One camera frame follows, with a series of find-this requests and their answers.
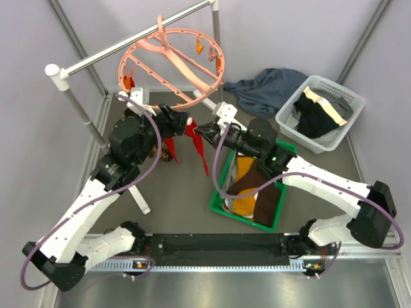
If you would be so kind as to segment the red santa sock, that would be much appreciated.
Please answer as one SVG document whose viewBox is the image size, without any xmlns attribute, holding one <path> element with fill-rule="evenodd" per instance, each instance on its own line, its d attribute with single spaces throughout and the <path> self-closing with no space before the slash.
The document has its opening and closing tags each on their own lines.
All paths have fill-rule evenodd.
<svg viewBox="0 0 411 308">
<path fill-rule="evenodd" d="M 202 159 L 205 174 L 206 176 L 209 176 L 209 168 L 204 155 L 204 144 L 202 141 L 202 136 L 195 131 L 196 127 L 197 123 L 195 122 L 195 120 L 192 117 L 188 117 L 184 135 L 188 136 L 193 141 L 193 145 L 197 153 L 200 155 L 200 158 Z"/>
</svg>

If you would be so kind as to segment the pink round clip hanger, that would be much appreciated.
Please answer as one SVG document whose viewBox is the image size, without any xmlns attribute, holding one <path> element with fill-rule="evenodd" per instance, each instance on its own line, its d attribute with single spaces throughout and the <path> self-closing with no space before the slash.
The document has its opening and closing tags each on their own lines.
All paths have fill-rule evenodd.
<svg viewBox="0 0 411 308">
<path fill-rule="evenodd" d="M 179 97 L 182 102 L 172 106 L 172 109 L 176 111 L 183 111 L 201 103 L 204 99 L 208 98 L 214 91 L 216 91 L 217 88 L 223 85 L 225 58 L 220 45 L 210 36 L 188 28 L 167 29 L 162 22 L 163 17 L 160 15 L 157 17 L 157 29 L 152 34 L 149 34 L 148 36 L 133 43 L 125 52 L 118 68 L 119 86 L 126 94 L 131 94 L 132 89 L 136 87 L 133 80 L 134 68 L 132 67 L 130 70 L 127 69 L 127 62 L 130 60 L 136 66 L 144 70 L 148 75 L 156 79 L 161 85 L 170 89 L 174 95 Z M 167 38 L 167 35 L 169 34 L 191 35 L 195 37 L 198 55 L 200 55 L 204 49 L 204 45 L 201 44 L 201 40 L 207 41 L 209 43 L 208 60 L 215 63 L 216 72 L 211 72 L 208 68 L 196 62 L 195 59 L 190 58 L 179 49 L 173 47 Z M 196 90 L 200 91 L 200 96 L 198 98 L 191 99 L 189 96 L 185 95 L 182 90 L 178 89 L 172 83 L 164 79 L 160 74 L 155 72 L 152 68 L 144 64 L 142 60 L 136 58 L 134 51 L 138 48 L 165 57 L 165 59 L 167 59 L 183 75 L 183 77 L 195 86 Z"/>
</svg>

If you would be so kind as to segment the brown argyle sock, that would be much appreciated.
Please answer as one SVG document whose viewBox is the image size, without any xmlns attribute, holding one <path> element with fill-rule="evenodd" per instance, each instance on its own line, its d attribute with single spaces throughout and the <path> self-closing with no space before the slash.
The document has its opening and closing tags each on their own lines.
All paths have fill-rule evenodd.
<svg viewBox="0 0 411 308">
<path fill-rule="evenodd" d="M 149 154 L 149 157 L 154 158 L 157 155 L 158 151 L 159 151 L 158 145 L 155 145 L 152 148 L 152 150 Z M 168 150 L 168 147 L 167 147 L 167 145 L 165 144 L 164 141 L 162 141 L 162 144 L 161 144 L 160 159 L 165 161 L 165 162 L 170 162 L 170 161 L 173 160 L 173 158 L 171 157 L 170 151 Z"/>
<path fill-rule="evenodd" d="M 137 114 L 133 112 L 131 109 L 127 108 L 124 110 L 124 116 L 125 117 L 135 117 Z"/>
</svg>

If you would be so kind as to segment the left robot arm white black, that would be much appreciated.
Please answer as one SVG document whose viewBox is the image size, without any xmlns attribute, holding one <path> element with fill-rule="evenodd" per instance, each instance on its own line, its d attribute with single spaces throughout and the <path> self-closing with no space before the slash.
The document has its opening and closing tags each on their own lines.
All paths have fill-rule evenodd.
<svg viewBox="0 0 411 308">
<path fill-rule="evenodd" d="M 119 253 L 141 253 L 146 245 L 144 231 L 130 221 L 93 240 L 84 237 L 123 191 L 144 178 L 139 166 L 153 147 L 165 138 L 183 135 L 191 123 L 188 112 L 167 105 L 154 115 L 144 113 L 117 121 L 109 135 L 109 152 L 98 161 L 64 217 L 49 234 L 22 249 L 29 262 L 61 292 L 67 292 L 95 265 Z"/>
</svg>

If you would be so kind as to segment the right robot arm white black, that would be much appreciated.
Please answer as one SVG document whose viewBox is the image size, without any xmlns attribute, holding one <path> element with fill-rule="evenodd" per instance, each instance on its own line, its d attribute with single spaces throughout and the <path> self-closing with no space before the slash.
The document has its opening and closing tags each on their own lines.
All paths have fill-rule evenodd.
<svg viewBox="0 0 411 308">
<path fill-rule="evenodd" d="M 214 146 L 215 159 L 223 147 L 254 159 L 263 181 L 249 187 L 250 196 L 261 196 L 262 190 L 280 181 L 344 211 L 343 215 L 313 219 L 304 225 L 298 240 L 304 253 L 313 254 L 323 246 L 346 241 L 384 250 L 391 227 L 395 227 L 399 235 L 399 243 L 393 249 L 403 245 L 404 236 L 395 221 L 396 207 L 387 184 L 354 182 L 309 163 L 278 145 L 276 130 L 264 119 L 253 119 L 248 128 L 242 130 L 236 123 L 217 118 L 194 131 Z"/>
</svg>

